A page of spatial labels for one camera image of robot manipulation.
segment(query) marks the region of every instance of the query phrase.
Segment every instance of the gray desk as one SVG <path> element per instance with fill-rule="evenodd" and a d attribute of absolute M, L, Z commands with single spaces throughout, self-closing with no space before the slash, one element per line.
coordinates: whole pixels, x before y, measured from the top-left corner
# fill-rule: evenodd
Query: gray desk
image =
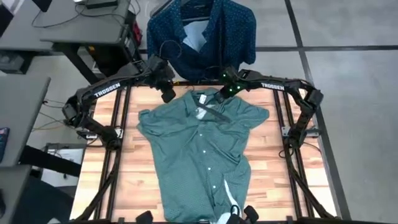
<path fill-rule="evenodd" d="M 31 166 L 0 168 L 0 189 L 6 204 L 6 212 L 0 218 L 0 224 L 10 224 L 16 211 L 19 199 L 24 191 Z"/>
<path fill-rule="evenodd" d="M 117 44 L 127 16 L 130 0 L 119 0 L 119 5 L 99 9 L 85 9 L 87 15 L 117 14 L 120 16 L 84 17 L 65 24 L 42 29 L 40 39 L 55 43 L 91 43 L 91 44 Z M 53 0 L 49 10 L 41 13 L 35 22 L 36 26 L 56 24 L 76 16 L 75 3 L 72 0 Z"/>
<path fill-rule="evenodd" d="M 26 0 L 0 37 L 1 50 L 50 51 L 53 43 L 40 40 L 40 29 L 32 27 L 40 9 Z"/>
<path fill-rule="evenodd" d="M 0 127 L 11 129 L 0 167 L 18 163 L 49 83 L 50 78 L 0 77 Z"/>

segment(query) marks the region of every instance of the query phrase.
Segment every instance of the table leg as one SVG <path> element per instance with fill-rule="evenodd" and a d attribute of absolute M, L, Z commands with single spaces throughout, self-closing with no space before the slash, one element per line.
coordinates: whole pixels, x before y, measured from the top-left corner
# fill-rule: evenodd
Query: table leg
<path fill-rule="evenodd" d="M 19 162 L 21 164 L 54 170 L 74 177 L 79 177 L 81 170 L 81 165 L 75 162 L 59 158 L 30 146 L 25 146 Z"/>
<path fill-rule="evenodd" d="M 90 84 L 97 83 L 100 79 L 91 71 L 86 63 L 77 54 L 80 44 L 55 44 L 57 50 L 61 50 L 71 63 L 80 71 Z"/>

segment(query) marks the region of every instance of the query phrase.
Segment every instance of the button-up shirt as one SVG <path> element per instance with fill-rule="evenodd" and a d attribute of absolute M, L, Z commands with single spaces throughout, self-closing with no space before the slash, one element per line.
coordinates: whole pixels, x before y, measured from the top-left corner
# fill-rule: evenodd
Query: button-up shirt
<path fill-rule="evenodd" d="M 251 170 L 243 151 L 249 130 L 264 122 L 269 112 L 239 97 L 218 103 L 217 91 L 188 91 L 139 113 L 137 127 L 152 147 L 167 221 L 216 222 L 229 213 L 229 196 L 244 206 Z M 203 111 L 198 101 L 213 112 Z"/>
<path fill-rule="evenodd" d="M 187 34 L 183 19 L 207 17 L 206 43 L 199 52 L 183 43 Z M 169 59 L 187 80 L 217 78 L 220 65 L 239 70 L 243 62 L 256 59 L 256 18 L 252 10 L 231 0 L 181 0 L 151 18 L 147 27 L 148 54 Z"/>

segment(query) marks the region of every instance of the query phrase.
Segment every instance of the green shirt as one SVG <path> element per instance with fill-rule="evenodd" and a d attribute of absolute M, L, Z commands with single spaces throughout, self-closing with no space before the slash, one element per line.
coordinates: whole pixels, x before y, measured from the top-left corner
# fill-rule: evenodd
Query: green shirt
<path fill-rule="evenodd" d="M 239 207 L 244 206 L 251 170 L 243 151 L 249 130 L 264 122 L 269 112 L 237 96 L 220 104 L 214 98 L 217 91 L 188 91 L 139 113 L 137 128 L 152 147 L 167 221 L 216 222 L 229 213 L 232 204 L 224 180 Z M 206 107 L 222 115 L 199 108 L 201 95 L 206 95 Z"/>

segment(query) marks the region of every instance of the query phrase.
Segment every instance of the wooden table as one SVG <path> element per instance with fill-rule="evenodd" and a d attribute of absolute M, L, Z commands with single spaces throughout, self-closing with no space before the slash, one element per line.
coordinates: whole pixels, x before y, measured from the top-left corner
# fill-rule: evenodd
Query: wooden table
<path fill-rule="evenodd" d="M 208 86 L 195 86 L 196 90 L 204 88 Z M 175 86 L 176 97 L 182 96 L 189 89 L 193 89 L 193 86 Z M 103 125 L 109 125 L 111 122 L 115 96 L 116 92 L 113 92 L 97 101 L 94 119 Z M 150 144 L 136 128 L 138 112 L 144 109 L 151 110 L 161 105 L 163 101 L 160 96 L 161 92 L 148 87 L 134 87 L 131 90 L 114 203 L 114 222 L 118 217 L 124 217 L 127 222 L 135 221 L 136 217 L 146 210 L 152 212 L 155 222 L 164 221 Z M 270 115 L 264 123 L 251 131 L 244 152 L 252 170 L 246 205 L 252 205 L 257 210 L 259 220 L 285 220 L 287 215 L 294 216 L 294 204 L 285 159 L 278 156 L 279 151 L 282 150 L 282 138 L 273 92 L 258 89 L 250 93 L 242 91 L 238 96 L 248 103 L 266 108 Z M 290 102 L 293 102 L 292 112 L 294 118 L 297 119 L 300 114 L 299 107 L 294 104 L 292 98 Z M 118 122 L 121 120 L 121 113 L 119 114 Z M 318 146 L 316 139 L 307 138 L 305 142 Z M 316 148 L 307 144 L 301 147 L 301 153 L 311 191 L 328 212 L 336 215 L 322 155 Z M 103 159 L 103 148 L 87 148 L 71 218 L 79 216 L 97 193 Z M 301 190 L 299 192 L 303 215 L 306 216 L 304 199 Z M 102 217 L 106 213 L 107 199 L 108 197 L 105 196 Z"/>

